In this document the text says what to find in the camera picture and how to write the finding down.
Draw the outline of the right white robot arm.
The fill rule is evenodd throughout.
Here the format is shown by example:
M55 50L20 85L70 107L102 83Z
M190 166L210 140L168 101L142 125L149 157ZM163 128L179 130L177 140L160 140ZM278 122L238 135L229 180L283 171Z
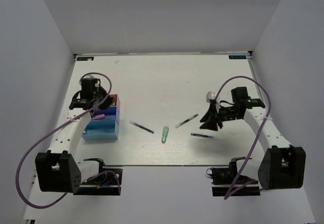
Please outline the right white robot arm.
M230 168L229 178L240 183L249 176L266 190L301 188L306 162L304 149L294 147L284 138L272 120L266 117L267 110L262 100L251 98L246 87L232 89L231 95L232 103L224 107L216 100L216 93L207 93L206 101L210 105L200 120L200 128L218 131L225 121L242 119L258 138L264 157L256 165L249 160L246 167L236 165Z

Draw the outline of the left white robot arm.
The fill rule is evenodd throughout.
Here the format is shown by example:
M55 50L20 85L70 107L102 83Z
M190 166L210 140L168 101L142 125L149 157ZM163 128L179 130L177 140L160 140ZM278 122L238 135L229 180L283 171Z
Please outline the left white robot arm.
M58 133L45 153L35 158L40 190L43 192L76 193L83 182L106 180L107 170L98 159L75 161L77 146L85 128L98 109L106 109L112 97L98 78L82 78L81 90L71 100L67 125Z

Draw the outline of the pink eraser stick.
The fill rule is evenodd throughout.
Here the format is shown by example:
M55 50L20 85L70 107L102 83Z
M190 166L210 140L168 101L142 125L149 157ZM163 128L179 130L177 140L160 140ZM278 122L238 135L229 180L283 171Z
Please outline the pink eraser stick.
M105 118L104 114L99 114L99 115L94 116L92 119L93 120L101 120L101 119L104 119L104 118Z

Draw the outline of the purple ink pen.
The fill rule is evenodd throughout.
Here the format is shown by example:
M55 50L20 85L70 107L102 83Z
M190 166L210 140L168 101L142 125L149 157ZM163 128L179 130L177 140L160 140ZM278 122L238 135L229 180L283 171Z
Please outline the purple ink pen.
M154 131L153 130L151 130L151 129L145 127L145 126L142 126L142 125L140 125L140 124L138 124L138 123L136 123L136 122L134 122L132 120L130 120L129 123L131 125L133 125L133 126L136 126L136 127L140 128L140 129L144 130L144 131L147 131L147 132L149 132L151 134L154 134Z

